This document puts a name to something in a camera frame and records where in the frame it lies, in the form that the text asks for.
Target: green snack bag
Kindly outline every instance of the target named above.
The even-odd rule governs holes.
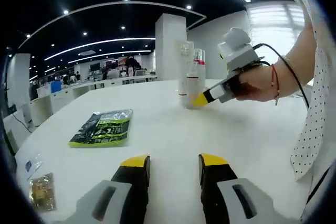
[[[127,139],[133,110],[95,112],[70,140],[70,147],[113,147]]]

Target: polka dot tie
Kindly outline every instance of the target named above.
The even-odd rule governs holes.
[[[310,108],[305,127],[291,155],[296,180],[303,177],[319,154],[322,145],[326,98],[329,92],[329,71],[327,57],[323,50],[316,50],[314,85],[312,88]]]

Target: human hand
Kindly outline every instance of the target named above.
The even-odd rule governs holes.
[[[235,94],[237,100],[253,100],[266,102],[277,95],[277,87],[272,87],[272,67],[260,66],[242,73],[239,76],[244,91]]]

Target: ceiling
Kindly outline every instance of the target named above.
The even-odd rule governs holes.
[[[7,27],[5,29],[4,48],[10,47],[13,50],[12,53],[27,52],[34,56],[30,61],[32,67],[30,76],[38,75],[42,77],[48,68],[64,69],[65,66],[68,68],[73,66],[75,63],[69,64],[68,62],[83,58],[78,54],[87,50],[95,51],[94,55],[120,51],[154,50],[154,40],[117,41],[78,48],[47,61],[44,60],[61,51],[102,40],[136,37],[155,38],[155,22],[162,13],[185,16],[187,26],[200,19],[200,16],[185,10],[145,4],[108,5],[71,13],[87,6],[118,1],[123,0],[4,0],[4,6],[8,10],[8,13],[6,13]],[[191,5],[192,11],[207,17],[197,25],[243,10],[246,3],[244,0],[131,1],[155,2],[181,8]],[[64,15],[64,10],[69,10],[70,14]],[[64,17],[41,29],[27,40],[27,34],[33,34],[46,23],[61,16]]]

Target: red string bracelet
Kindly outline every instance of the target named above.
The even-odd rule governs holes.
[[[272,87],[274,87],[274,74],[277,78],[277,95],[274,97],[275,99],[275,106],[278,105],[278,101],[279,101],[279,98],[280,98],[280,85],[279,85],[279,79],[278,79],[278,73],[277,73],[277,70],[275,69],[274,67],[274,64],[272,64]]]

